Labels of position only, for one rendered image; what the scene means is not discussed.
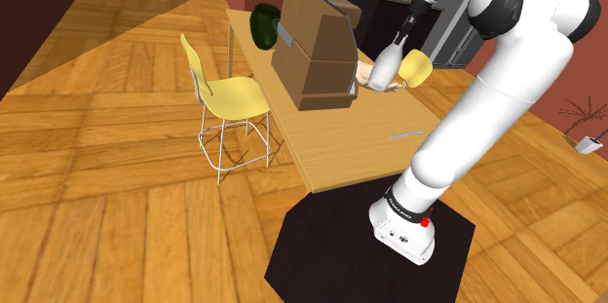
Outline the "white bottle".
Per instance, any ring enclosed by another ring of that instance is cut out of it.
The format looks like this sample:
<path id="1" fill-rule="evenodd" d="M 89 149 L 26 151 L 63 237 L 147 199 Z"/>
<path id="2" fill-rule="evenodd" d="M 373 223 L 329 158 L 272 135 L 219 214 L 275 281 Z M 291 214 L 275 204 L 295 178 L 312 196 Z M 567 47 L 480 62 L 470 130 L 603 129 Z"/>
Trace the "white bottle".
<path id="1" fill-rule="evenodd" d="M 372 90 L 383 92 L 388 89 L 398 73 L 406 39 L 407 35 L 398 33 L 395 40 L 377 57 L 367 82 Z"/>

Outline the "dark cabinet with kitchenware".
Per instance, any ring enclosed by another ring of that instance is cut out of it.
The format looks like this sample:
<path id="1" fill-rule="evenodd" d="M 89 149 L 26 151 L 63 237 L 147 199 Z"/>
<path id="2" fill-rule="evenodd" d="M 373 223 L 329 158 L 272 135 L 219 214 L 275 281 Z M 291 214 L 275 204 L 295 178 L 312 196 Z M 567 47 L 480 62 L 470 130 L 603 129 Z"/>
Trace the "dark cabinet with kitchenware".
<path id="1" fill-rule="evenodd" d="M 358 48 L 370 59 L 376 60 L 400 31 L 411 0 L 348 1 L 361 9 L 361 18 L 354 30 Z M 441 12 L 442 9 L 431 8 L 416 21 L 404 43 L 404 56 L 411 49 L 422 49 Z"/>

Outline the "grey refrigerator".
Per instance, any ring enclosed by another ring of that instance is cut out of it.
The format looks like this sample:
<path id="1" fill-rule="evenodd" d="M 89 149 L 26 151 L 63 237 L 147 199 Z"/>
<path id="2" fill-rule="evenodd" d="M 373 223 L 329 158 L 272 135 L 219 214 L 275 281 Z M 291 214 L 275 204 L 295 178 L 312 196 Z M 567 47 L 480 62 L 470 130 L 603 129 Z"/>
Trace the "grey refrigerator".
<path id="1" fill-rule="evenodd" d="M 434 68 L 464 69 L 484 43 L 470 25 L 469 0 L 439 0 L 433 5 L 441 9 L 438 19 L 421 51 Z"/>

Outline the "beige plate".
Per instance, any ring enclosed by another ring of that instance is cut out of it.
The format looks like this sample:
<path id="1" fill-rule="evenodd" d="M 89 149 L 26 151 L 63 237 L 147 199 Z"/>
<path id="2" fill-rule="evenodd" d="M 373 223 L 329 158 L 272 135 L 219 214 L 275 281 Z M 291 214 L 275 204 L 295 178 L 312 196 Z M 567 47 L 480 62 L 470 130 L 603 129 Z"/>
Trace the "beige plate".
<path id="1" fill-rule="evenodd" d="M 357 72 L 356 72 L 356 80 L 357 80 L 357 82 L 358 82 L 358 84 L 360 86 L 369 89 L 368 81 L 369 81 L 369 77 L 370 77 L 372 68 L 373 68 L 372 64 L 363 62 L 361 60 L 358 61 Z M 385 89 L 385 92 L 390 92 L 390 91 L 393 91 L 393 90 L 398 89 L 398 88 L 400 88 L 400 84 L 397 83 L 397 82 L 394 82 L 394 83 L 391 83 Z"/>

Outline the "brown cardboard box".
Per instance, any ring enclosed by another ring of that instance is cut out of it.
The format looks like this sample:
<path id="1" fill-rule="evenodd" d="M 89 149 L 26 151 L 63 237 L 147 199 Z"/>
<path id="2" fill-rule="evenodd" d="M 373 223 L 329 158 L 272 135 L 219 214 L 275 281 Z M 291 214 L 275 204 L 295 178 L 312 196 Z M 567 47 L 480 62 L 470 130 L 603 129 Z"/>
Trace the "brown cardboard box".
<path id="1" fill-rule="evenodd" d="M 284 0 L 272 66 L 300 111 L 348 108 L 358 97 L 361 9 L 348 0 Z"/>

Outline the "light wooden table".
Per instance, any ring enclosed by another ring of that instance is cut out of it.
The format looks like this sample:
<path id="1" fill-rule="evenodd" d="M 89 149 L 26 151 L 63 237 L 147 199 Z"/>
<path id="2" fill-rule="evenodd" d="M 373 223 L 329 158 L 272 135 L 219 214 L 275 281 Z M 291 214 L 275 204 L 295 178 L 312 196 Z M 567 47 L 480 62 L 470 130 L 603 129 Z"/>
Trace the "light wooden table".
<path id="1" fill-rule="evenodd" d="M 271 65 L 271 51 L 254 45 L 250 12 L 228 9 L 229 40 L 238 41 L 307 189 L 317 193 L 402 173 L 439 118 L 410 92 L 360 89 L 344 109 L 299 111 Z M 395 133 L 425 133 L 395 139 Z"/>

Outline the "dark green vase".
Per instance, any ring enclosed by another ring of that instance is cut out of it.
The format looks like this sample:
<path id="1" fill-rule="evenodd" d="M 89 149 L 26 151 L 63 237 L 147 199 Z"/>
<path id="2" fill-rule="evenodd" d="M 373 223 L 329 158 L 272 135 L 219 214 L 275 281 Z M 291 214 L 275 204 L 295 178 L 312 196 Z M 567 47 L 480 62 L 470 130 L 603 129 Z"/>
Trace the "dark green vase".
<path id="1" fill-rule="evenodd" d="M 270 50 L 277 42 L 278 23 L 281 18 L 279 8 L 268 3 L 257 4 L 250 14 L 251 37 L 260 50 Z"/>

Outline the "yellow chair with metal legs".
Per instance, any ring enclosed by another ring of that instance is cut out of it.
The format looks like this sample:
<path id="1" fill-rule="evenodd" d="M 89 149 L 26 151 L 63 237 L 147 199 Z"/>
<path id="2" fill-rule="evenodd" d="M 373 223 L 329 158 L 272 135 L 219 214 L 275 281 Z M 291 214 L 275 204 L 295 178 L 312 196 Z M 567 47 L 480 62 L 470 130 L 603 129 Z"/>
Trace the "yellow chair with metal legs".
<path id="1" fill-rule="evenodd" d="M 236 170 L 256 161 L 264 160 L 266 167 L 269 167 L 272 154 L 270 107 L 258 83 L 249 77 L 208 81 L 198 53 L 188 43 L 184 34 L 180 35 L 180 43 L 188 60 L 196 99 L 203 105 L 201 129 L 198 133 L 199 146 L 204 151 L 209 164 L 217 171 L 217 183 L 221 182 L 223 172 Z M 240 126 L 245 127 L 246 134 L 250 131 L 258 134 L 265 146 L 265 154 L 244 163 L 237 162 L 233 167 L 223 168 L 225 132 L 228 128 Z M 216 163 L 211 159 L 204 141 L 205 133 L 213 130 L 218 130 L 219 135 Z"/>

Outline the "bare plant in white pot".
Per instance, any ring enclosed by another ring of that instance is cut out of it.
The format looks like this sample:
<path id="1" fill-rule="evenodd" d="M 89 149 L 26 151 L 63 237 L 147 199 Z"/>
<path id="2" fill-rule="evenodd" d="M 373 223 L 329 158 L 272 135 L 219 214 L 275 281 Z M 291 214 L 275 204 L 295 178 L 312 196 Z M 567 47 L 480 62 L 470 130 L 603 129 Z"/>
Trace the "bare plant in white pot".
<path id="1" fill-rule="evenodd" d="M 571 124 L 571 126 L 564 131 L 564 134 L 566 136 L 568 136 L 569 133 L 572 132 L 575 127 L 578 127 L 584 122 L 588 122 L 595 119 L 603 120 L 604 118 L 608 118 L 608 102 L 602 105 L 594 106 L 591 103 L 591 97 L 589 96 L 587 100 L 588 105 L 586 108 L 583 108 L 579 104 L 575 103 L 572 99 L 565 98 L 565 101 L 572 105 L 572 109 L 560 108 L 558 110 L 558 113 L 577 117 L 577 119 Z M 584 155 L 593 153 L 603 146 L 600 139 L 607 133 L 608 129 L 606 129 L 596 137 L 585 136 L 580 141 L 574 143 L 574 149 L 578 153 Z"/>

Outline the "black robot stand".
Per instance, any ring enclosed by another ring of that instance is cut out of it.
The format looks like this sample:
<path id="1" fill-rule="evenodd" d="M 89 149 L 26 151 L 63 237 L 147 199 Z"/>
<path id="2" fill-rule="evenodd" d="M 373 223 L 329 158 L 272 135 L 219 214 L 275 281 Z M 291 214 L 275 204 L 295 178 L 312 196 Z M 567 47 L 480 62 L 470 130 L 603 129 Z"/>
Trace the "black robot stand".
<path id="1" fill-rule="evenodd" d="M 265 273 L 285 303 L 455 303 L 475 227 L 435 203 L 436 248 L 415 265 L 374 237 L 368 217 L 395 181 L 310 193 L 286 213 Z"/>

